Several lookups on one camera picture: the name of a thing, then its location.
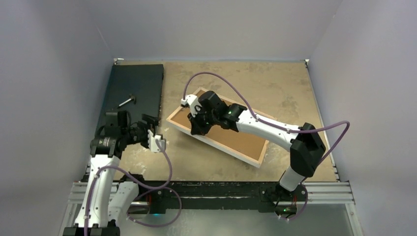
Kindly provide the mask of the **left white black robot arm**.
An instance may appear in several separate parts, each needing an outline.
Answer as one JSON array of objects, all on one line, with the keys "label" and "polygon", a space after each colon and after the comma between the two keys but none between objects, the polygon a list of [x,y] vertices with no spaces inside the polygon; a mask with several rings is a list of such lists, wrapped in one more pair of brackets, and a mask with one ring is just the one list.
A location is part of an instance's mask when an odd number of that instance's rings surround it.
[{"label": "left white black robot arm", "polygon": [[119,236],[120,217],[129,208],[128,200],[141,201],[146,187],[129,177],[121,183],[115,202],[110,201],[114,176],[122,152],[128,145],[140,144],[152,152],[165,146],[162,135],[156,133],[159,118],[142,115],[132,122],[128,111],[106,112],[104,123],[96,130],[90,143],[90,172],[80,211],[72,226],[65,227],[64,236]]}]

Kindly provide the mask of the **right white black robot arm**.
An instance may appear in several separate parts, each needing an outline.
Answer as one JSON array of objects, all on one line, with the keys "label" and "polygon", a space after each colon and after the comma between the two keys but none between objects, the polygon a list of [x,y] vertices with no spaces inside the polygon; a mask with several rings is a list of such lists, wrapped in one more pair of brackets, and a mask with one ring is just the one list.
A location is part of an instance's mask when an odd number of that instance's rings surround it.
[{"label": "right white black robot arm", "polygon": [[290,154],[290,165],[276,187],[277,196],[290,199],[296,188],[317,169],[326,147],[314,126],[289,125],[267,118],[238,103],[228,105],[214,91],[200,96],[186,95],[180,105],[189,108],[191,135],[205,136],[213,126],[247,133],[284,148]]}]

